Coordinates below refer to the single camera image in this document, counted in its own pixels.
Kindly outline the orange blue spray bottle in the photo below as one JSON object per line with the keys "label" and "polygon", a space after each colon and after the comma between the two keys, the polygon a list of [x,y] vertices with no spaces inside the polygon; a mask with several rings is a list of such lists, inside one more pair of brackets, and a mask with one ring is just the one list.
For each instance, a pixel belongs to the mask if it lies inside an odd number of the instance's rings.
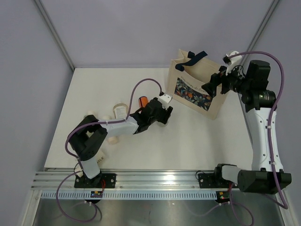
{"label": "orange blue spray bottle", "polygon": [[149,100],[146,96],[141,96],[138,98],[139,107],[145,107],[148,104]]}

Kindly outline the beige canvas tote bag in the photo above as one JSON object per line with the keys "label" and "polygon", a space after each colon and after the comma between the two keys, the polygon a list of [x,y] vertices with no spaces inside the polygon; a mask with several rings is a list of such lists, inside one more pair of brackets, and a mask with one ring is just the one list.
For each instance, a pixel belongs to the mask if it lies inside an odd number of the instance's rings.
{"label": "beige canvas tote bag", "polygon": [[180,49],[178,57],[171,60],[166,91],[176,101],[215,120],[227,95],[220,93],[221,85],[217,87],[214,98],[202,89],[202,85],[208,83],[211,75],[218,73],[221,67],[206,56],[205,51],[195,54]]}

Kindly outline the clear amber liquid bottle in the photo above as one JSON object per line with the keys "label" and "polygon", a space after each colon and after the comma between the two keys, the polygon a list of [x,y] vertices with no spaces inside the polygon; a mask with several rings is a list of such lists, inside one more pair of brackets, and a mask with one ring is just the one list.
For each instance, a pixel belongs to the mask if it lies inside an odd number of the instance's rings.
{"label": "clear amber liquid bottle", "polygon": [[129,107],[125,103],[118,103],[113,107],[113,113],[116,119],[125,119],[128,114]]}

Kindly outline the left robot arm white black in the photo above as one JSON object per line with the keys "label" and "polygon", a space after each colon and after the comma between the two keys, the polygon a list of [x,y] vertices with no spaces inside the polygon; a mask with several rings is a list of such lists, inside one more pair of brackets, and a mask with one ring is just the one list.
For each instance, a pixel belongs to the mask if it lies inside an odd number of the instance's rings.
{"label": "left robot arm white black", "polygon": [[168,94],[155,97],[145,107],[122,120],[100,121],[94,115],[86,116],[68,135],[65,144],[65,148],[70,145],[77,154],[85,183],[92,188],[100,185],[102,172],[96,154],[105,139],[142,133],[154,122],[166,125],[173,110],[169,105],[171,100]]}

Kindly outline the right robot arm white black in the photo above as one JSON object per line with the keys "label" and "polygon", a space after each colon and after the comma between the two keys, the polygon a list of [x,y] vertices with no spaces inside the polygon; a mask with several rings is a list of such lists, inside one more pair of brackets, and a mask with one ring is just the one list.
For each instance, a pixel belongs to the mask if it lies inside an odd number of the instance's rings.
{"label": "right robot arm white black", "polygon": [[237,65],[226,73],[227,67],[221,66],[202,88],[211,97],[216,96],[218,85],[222,87],[221,94],[232,90],[241,95],[253,150],[252,168],[219,163],[214,169],[213,182],[219,187],[235,183],[245,193],[276,194],[291,184],[292,176],[284,172],[277,150],[277,113],[273,107],[276,94],[267,90],[270,64],[252,60],[246,74],[239,68]]}

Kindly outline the pale bottle under left arm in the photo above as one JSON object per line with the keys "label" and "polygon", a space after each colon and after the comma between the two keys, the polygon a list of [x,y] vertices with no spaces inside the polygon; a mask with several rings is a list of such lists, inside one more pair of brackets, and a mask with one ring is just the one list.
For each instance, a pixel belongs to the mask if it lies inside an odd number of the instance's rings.
{"label": "pale bottle under left arm", "polygon": [[89,111],[86,112],[85,117],[87,117],[87,116],[89,116],[89,115],[93,115],[93,116],[96,117],[96,112],[95,112],[95,111],[92,111],[92,110],[89,110]]}

